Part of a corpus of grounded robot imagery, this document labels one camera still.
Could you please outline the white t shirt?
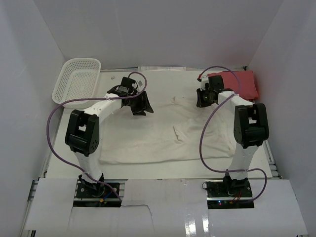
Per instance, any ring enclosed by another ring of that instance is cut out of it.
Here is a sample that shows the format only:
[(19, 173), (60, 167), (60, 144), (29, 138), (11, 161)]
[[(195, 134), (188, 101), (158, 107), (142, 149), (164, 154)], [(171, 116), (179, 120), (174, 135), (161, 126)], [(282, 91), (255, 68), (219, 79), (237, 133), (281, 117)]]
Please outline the white t shirt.
[(133, 116), (127, 107), (105, 119), (101, 164), (147, 164), (231, 158), (236, 142), (231, 112), (198, 108), (192, 99), (173, 97), (153, 105), (154, 113)]

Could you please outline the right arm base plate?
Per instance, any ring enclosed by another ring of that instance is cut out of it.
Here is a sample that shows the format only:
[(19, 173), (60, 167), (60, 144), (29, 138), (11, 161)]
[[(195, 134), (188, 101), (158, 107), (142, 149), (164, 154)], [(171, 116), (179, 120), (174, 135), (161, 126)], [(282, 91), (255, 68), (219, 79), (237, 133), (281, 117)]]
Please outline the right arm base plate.
[(204, 181), (201, 187), (206, 191), (209, 210), (253, 209), (255, 207), (249, 181), (243, 187), (230, 190), (224, 181)]

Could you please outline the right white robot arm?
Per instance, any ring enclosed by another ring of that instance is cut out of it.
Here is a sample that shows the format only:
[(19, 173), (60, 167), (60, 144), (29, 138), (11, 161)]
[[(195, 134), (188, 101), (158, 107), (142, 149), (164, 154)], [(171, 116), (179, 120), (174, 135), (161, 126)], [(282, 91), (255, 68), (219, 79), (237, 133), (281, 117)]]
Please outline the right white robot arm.
[(234, 197), (246, 183), (247, 171), (255, 152), (269, 137), (269, 125), (266, 106), (253, 103), (225, 88), (220, 75), (199, 80), (197, 89), (197, 107), (205, 108), (217, 104), (226, 108), (234, 116), (233, 134), (236, 149), (230, 167), (225, 171), (223, 192)]

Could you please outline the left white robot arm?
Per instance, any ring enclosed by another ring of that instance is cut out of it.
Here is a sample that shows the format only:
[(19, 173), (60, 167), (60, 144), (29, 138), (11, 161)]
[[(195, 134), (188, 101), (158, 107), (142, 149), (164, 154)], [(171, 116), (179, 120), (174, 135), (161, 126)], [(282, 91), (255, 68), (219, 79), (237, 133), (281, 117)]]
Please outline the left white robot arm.
[(129, 107), (134, 116), (154, 112), (145, 89), (140, 89), (136, 80), (123, 77), (121, 83), (107, 91), (100, 101), (84, 110), (73, 110), (70, 114), (65, 143), (77, 157), (82, 169), (80, 179), (89, 182), (87, 191), (93, 197), (99, 197), (104, 192), (104, 175), (98, 162), (105, 119), (122, 107)]

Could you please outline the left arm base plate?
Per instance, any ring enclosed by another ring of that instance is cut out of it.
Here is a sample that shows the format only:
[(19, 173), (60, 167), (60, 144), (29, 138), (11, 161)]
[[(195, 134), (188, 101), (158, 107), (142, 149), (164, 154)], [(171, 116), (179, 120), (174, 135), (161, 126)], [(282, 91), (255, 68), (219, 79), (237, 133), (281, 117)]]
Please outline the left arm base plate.
[(121, 201), (117, 197), (120, 191), (120, 183), (109, 182), (108, 185), (90, 183), (80, 175), (76, 186), (73, 207), (121, 207)]

